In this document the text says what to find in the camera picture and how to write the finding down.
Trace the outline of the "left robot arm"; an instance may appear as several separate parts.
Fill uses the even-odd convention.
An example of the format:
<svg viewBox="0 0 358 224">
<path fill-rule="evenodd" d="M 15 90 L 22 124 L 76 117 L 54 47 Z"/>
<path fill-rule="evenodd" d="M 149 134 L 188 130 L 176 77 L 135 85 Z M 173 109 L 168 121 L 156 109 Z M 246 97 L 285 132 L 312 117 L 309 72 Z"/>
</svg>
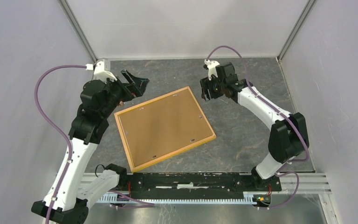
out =
<svg viewBox="0 0 358 224">
<path fill-rule="evenodd" d="M 49 192 L 31 208 L 46 223 L 83 224 L 90 208 L 105 193 L 128 186 L 126 168 L 109 164 L 85 188 L 79 187 L 86 166 L 109 126 L 109 116 L 120 103 L 143 96 L 149 83 L 149 79 L 126 70 L 121 73 L 126 82 L 106 77 L 84 84 L 76 117 L 69 133 L 63 135 L 67 149 L 62 164 Z"/>
</svg>

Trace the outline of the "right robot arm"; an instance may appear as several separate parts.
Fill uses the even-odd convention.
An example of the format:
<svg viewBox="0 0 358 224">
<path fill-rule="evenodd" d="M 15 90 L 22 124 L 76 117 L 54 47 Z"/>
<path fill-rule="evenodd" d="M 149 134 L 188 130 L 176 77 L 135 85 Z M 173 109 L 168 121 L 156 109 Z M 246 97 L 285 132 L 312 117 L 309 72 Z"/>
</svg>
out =
<svg viewBox="0 0 358 224">
<path fill-rule="evenodd" d="M 303 161 L 309 159 L 306 120 L 301 113 L 278 107 L 248 80 L 239 80 L 232 63 L 205 60 L 203 67 L 208 71 L 207 77 L 200 80 L 204 100 L 226 96 L 251 111 L 270 131 L 268 154 L 251 171 L 250 183 L 255 190 L 265 189 L 273 176 L 284 165 L 298 161 L 301 153 L 306 155 Z"/>
</svg>

